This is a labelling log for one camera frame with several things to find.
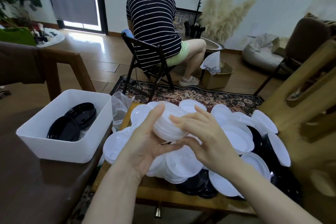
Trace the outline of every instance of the round table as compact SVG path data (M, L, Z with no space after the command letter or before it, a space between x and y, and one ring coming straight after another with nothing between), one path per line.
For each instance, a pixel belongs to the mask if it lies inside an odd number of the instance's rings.
M178 35L181 37L182 41L195 39L195 38L185 36L183 31L177 31L177 32L178 32ZM205 42L207 43L207 49L205 51L204 58L209 56L211 53L218 52L224 49L224 45L219 44L214 40L208 39L203 36L201 36L201 39L205 40ZM204 69L202 69L200 80L202 80L203 75L204 75Z

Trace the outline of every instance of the clear plastic bag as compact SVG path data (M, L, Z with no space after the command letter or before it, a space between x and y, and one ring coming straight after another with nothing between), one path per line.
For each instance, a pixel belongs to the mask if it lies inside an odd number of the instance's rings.
M200 66L201 69L208 70L211 75L221 72L221 52L214 52L206 57Z
M113 127L112 130L118 131L124 117L128 111L128 108L133 102L132 99L128 98L121 91L117 91L111 98L112 101L112 115L113 115Z

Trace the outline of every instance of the light green shorts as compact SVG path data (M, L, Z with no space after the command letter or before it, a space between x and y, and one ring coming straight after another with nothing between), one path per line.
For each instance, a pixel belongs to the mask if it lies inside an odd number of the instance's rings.
M179 54L172 56L171 58L166 59L167 65L175 66L180 64L189 54L188 44L185 41L181 42L181 51Z

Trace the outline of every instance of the white storage bin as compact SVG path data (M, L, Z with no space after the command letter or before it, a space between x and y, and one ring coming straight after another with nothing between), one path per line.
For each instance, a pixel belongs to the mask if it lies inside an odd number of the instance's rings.
M94 104L97 116L91 126L86 129L87 132L82 139L77 142L67 142L46 138L48 130L55 120L74 106L85 102ZM39 158L86 163L96 152L112 118L112 104L109 94L66 90L19 127L16 134Z

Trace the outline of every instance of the patterned rug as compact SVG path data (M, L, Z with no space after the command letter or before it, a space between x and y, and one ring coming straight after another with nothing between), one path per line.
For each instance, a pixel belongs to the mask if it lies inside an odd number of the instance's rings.
M139 82L137 81L134 86L145 91L150 94L153 83L151 82ZM111 94L118 90L122 90L124 88L124 82L119 81ZM137 93L134 90L127 89L126 95L129 98L133 98L134 102L137 103L147 103L148 98L143 95ZM194 99L203 105L205 105L208 109L208 112L211 111L212 107L216 104L224 104L234 112L243 112L247 115L252 113L255 109L258 108L259 105L263 103L263 98L259 96L252 96L248 94L236 94L236 93L228 93L223 91L215 91L215 90L206 90L201 89L198 86L189 86L189 87L178 87L174 86L174 90L171 90L168 85L158 84L155 95L152 101L168 101L174 104L179 104L184 99Z

